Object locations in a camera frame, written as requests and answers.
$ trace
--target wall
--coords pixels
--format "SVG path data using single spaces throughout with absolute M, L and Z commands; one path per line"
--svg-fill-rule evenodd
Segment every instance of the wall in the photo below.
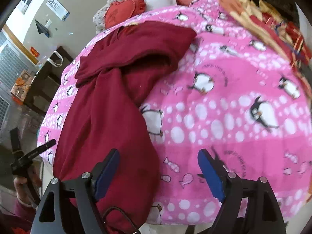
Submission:
M 29 26 L 43 1 L 44 0 L 32 0 L 25 15 L 23 15 L 18 8 L 15 8 L 8 18 L 6 24 L 20 42 L 24 42 Z
M 70 12 L 67 19 L 61 21 L 46 5 L 45 0 L 34 19 L 43 25 L 48 19 L 52 21 L 49 27 L 50 37 L 47 38 L 44 34 L 38 34 L 33 20 L 23 42 L 28 50 L 33 46 L 40 53 L 38 60 L 41 62 L 45 62 L 46 58 L 51 56 L 58 46 L 63 46 L 75 58 L 96 35 L 93 16 L 107 3 L 107 0 L 58 1 Z

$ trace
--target screw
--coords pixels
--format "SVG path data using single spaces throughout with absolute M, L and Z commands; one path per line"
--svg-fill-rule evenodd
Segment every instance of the screw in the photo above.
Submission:
M 51 183 L 52 184 L 56 184 L 58 182 L 58 178 L 53 178 L 52 180 L 51 180 Z
M 86 172 L 86 173 L 83 173 L 81 176 L 82 178 L 88 178 L 90 177 L 90 173 Z
M 267 180 L 267 178 L 266 178 L 266 177 L 260 177 L 260 181 L 261 181 L 262 183 L 266 183 L 266 182 L 268 182 L 268 180 Z
M 229 172 L 228 174 L 227 174 L 230 178 L 236 178 L 236 173 L 234 173 L 234 172 Z

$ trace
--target hand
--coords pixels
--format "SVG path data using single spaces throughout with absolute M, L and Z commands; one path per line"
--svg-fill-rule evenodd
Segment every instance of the hand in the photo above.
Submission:
M 34 169 L 33 165 L 29 167 L 28 174 L 29 174 L 29 177 L 32 180 L 32 183 L 33 183 L 35 188 L 42 186 L 42 181 L 39 178 L 38 174 L 35 172 L 35 169 Z M 23 184 L 26 184 L 26 183 L 27 183 L 27 179 L 24 178 L 24 177 L 17 176 L 14 179 L 14 187 L 16 189 L 16 193 L 17 193 L 18 198 L 22 202 L 30 205 L 31 202 L 30 202 L 30 200 L 29 200 L 29 198 L 28 198 L 28 196 L 26 194 L 26 191 L 25 191 L 25 189 L 23 187 Z

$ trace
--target poster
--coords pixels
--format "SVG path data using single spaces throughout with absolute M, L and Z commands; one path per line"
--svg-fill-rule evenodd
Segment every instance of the poster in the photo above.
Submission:
M 32 0 L 21 0 L 18 4 L 18 9 L 21 11 L 23 15 L 25 15 L 25 12 L 27 11 L 27 8 L 29 7 Z

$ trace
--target red pillow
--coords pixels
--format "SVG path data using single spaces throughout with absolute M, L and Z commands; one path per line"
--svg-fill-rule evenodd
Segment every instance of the red pillow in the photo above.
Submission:
M 144 0 L 123 0 L 113 2 L 107 10 L 104 20 L 105 28 L 113 27 L 145 11 Z

